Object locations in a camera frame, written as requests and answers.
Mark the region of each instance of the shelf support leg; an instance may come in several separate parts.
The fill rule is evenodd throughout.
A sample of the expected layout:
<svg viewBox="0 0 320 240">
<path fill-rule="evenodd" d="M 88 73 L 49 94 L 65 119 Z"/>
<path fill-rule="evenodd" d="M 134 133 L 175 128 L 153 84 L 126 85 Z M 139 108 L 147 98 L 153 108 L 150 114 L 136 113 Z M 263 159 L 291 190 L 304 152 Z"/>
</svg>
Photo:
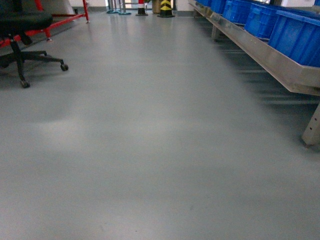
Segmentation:
<svg viewBox="0 0 320 240">
<path fill-rule="evenodd" d="M 193 17 L 194 18 L 202 18 L 203 16 L 197 11 L 197 10 L 193 10 Z"/>
<path fill-rule="evenodd" d="M 302 140 L 307 146 L 320 144 L 320 103 L 302 135 Z"/>
<path fill-rule="evenodd" d="M 216 26 L 213 26 L 212 27 L 212 34 L 211 34 L 212 40 L 214 40 L 214 41 L 218 40 L 220 34 L 221 34 L 221 31 Z"/>
</svg>

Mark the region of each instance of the blue storage crate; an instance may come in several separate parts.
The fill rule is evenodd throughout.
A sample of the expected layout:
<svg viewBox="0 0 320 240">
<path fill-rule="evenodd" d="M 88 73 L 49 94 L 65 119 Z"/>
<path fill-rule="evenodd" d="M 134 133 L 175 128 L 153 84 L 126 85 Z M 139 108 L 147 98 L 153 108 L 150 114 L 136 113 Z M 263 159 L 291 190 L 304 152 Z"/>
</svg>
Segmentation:
<svg viewBox="0 0 320 240">
<path fill-rule="evenodd" d="M 204 5 L 206 7 L 210 7 L 211 6 L 211 0 L 202 0 L 202 5 Z"/>
<path fill-rule="evenodd" d="M 278 18 L 277 10 L 287 11 L 302 16 L 310 15 L 310 12 L 308 11 L 253 3 L 244 29 L 258 38 L 269 39 Z"/>
<path fill-rule="evenodd" d="M 197 1 L 198 3 L 200 3 L 201 5 L 203 5 L 205 0 L 196 0 L 196 1 Z"/>
<path fill-rule="evenodd" d="M 223 17 L 230 22 L 245 24 L 247 22 L 251 1 L 246 0 L 228 0 L 225 3 Z"/>
<path fill-rule="evenodd" d="M 320 17 L 278 10 L 268 44 L 295 62 L 320 67 Z"/>
<path fill-rule="evenodd" d="M 212 0 L 211 10 L 217 14 L 223 14 L 226 6 L 227 0 Z"/>
</svg>

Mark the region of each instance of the chair base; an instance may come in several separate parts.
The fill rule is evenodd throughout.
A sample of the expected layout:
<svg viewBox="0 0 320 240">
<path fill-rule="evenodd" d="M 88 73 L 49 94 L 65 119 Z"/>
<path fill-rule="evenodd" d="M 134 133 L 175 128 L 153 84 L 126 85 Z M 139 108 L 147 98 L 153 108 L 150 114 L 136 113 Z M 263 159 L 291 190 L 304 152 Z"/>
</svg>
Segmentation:
<svg viewBox="0 0 320 240">
<path fill-rule="evenodd" d="M 68 65 L 64 63 L 61 58 L 54 58 L 47 56 L 46 51 L 21 51 L 16 41 L 10 42 L 13 53 L 9 53 L 0 56 L 0 66 L 6 68 L 9 64 L 16 62 L 18 74 L 20 77 L 21 86 L 25 89 L 30 87 L 30 84 L 26 81 L 24 77 L 24 62 L 25 60 L 41 61 L 41 62 L 58 62 L 62 71 L 67 71 L 69 69 Z"/>
</svg>

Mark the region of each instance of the metal pole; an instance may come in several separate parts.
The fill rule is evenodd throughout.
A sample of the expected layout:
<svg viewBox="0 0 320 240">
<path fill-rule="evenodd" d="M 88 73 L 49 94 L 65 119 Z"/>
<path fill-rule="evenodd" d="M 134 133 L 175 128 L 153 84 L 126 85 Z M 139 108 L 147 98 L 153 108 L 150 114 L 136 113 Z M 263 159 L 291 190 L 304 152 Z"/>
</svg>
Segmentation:
<svg viewBox="0 0 320 240">
<path fill-rule="evenodd" d="M 112 12 L 113 14 L 119 13 L 119 11 L 117 10 L 117 0 L 113 0 L 113 9 L 114 9 L 114 11 Z"/>
<path fill-rule="evenodd" d="M 126 0 L 122 0 L 122 9 L 123 9 L 123 12 L 120 12 L 119 15 L 130 15 L 131 14 L 131 12 L 126 12 Z"/>
<path fill-rule="evenodd" d="M 119 15 L 121 15 L 121 0 L 118 0 L 119 2 Z"/>
<path fill-rule="evenodd" d="M 106 13 L 107 14 L 115 14 L 113 0 L 108 0 L 108 5 L 109 5 L 109 11 L 107 11 Z"/>
</svg>

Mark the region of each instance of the black office chair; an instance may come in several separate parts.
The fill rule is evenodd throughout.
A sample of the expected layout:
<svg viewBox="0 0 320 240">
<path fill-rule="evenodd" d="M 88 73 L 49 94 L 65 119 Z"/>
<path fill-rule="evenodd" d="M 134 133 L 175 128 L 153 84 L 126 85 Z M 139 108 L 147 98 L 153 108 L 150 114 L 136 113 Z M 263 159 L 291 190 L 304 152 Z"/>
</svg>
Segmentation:
<svg viewBox="0 0 320 240">
<path fill-rule="evenodd" d="M 0 2 L 0 38 L 3 40 L 9 38 L 13 50 L 13 53 L 0 56 L 0 66 L 6 68 L 9 64 L 16 62 L 23 88 L 30 87 L 24 77 L 25 60 L 59 62 L 62 71 L 67 71 L 69 67 L 62 59 L 49 57 L 46 51 L 21 51 L 14 40 L 14 37 L 19 35 L 23 44 L 31 44 L 32 40 L 26 32 L 49 27 L 53 22 L 52 15 L 44 11 L 23 11 L 22 0 L 0 0 Z"/>
</svg>

